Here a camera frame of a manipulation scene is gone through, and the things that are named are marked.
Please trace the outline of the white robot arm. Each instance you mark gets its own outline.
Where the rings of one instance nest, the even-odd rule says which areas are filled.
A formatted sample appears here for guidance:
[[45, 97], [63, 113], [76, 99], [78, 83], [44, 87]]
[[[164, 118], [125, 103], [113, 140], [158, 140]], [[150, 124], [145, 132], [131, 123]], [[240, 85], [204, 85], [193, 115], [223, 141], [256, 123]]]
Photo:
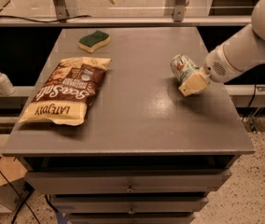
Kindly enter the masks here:
[[175, 56], [172, 70], [184, 96], [204, 91], [211, 81], [225, 83], [265, 64], [265, 0], [253, 9], [251, 22], [212, 50], [198, 67], [188, 56]]

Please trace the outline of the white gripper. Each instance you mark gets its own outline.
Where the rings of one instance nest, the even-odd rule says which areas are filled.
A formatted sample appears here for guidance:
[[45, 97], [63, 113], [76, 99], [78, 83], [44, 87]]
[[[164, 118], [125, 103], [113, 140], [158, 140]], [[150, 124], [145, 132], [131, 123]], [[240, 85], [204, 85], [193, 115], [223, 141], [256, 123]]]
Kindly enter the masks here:
[[180, 85], [179, 90], [185, 97], [204, 91], [210, 79], [214, 82], [226, 83], [241, 74], [229, 63], [222, 45], [217, 46], [206, 56], [202, 68], [209, 76], [195, 72]]

